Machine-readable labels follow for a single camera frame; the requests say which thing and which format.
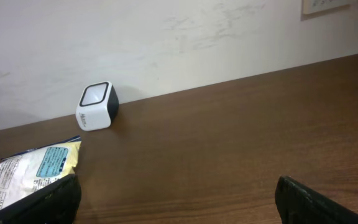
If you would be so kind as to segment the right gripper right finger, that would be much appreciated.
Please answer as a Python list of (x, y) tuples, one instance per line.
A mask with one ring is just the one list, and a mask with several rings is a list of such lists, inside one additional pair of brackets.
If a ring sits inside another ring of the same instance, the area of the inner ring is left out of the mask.
[(289, 176), (281, 176), (275, 204), (283, 224), (358, 224), (358, 214)]

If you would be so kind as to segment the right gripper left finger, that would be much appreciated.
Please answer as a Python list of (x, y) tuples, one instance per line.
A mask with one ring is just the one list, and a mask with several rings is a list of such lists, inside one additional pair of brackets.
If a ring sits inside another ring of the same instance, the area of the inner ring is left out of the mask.
[(0, 224), (72, 224), (80, 202), (78, 176), (69, 174), (0, 210)]

